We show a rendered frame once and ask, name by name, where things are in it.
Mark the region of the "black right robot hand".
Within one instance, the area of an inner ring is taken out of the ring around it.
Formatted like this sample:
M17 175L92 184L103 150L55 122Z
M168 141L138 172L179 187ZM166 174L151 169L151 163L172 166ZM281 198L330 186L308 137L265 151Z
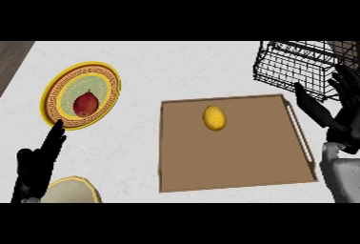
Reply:
M299 83L293 84L296 105L317 125L327 127L325 141L340 144L345 153L360 151L360 75L342 64L334 66L328 85L334 88L342 108L331 116L327 109L306 94Z

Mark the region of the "red fruit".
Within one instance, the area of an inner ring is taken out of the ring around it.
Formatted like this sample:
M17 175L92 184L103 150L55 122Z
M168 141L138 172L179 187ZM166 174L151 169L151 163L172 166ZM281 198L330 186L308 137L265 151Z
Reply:
M78 117L89 116L98 108L98 99L88 91L83 93L73 102L73 112Z

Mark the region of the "pale bowl with yellow rim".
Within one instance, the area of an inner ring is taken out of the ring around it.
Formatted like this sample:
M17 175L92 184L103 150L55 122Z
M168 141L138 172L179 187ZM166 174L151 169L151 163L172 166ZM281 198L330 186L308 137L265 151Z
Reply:
M42 203L100 203L101 198L89 181L78 176L57 179L47 186Z

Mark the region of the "yellow patterned plate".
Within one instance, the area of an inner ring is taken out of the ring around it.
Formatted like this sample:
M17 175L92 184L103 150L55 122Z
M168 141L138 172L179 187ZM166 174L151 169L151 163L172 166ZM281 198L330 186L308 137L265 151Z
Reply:
M89 92L98 101L94 112L79 117L75 100ZM39 101L39 114L48 126L63 121L66 131L92 125L110 111L120 92L120 78L114 68L103 62L88 61L67 67L48 82Z

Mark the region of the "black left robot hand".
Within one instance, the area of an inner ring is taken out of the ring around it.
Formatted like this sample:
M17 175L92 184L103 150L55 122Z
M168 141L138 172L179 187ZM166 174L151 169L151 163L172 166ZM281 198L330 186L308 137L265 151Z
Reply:
M66 140L63 121L54 123L41 147L16 153L16 181L11 202L24 203L45 195L53 166Z

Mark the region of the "brown wooden tray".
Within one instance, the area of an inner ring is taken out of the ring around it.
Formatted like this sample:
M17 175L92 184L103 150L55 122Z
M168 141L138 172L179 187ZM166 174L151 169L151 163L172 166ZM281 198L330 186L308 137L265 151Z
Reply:
M225 116L219 131L202 121ZM165 101L160 109L159 191L196 191L315 181L315 161L294 112L278 94Z

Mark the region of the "yellow lemon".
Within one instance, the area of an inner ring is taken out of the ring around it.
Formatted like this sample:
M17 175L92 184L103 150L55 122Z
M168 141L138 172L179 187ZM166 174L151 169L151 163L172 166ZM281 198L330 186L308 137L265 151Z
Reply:
M210 131L219 131L225 127L225 113L216 106L207 106L202 113L204 127Z

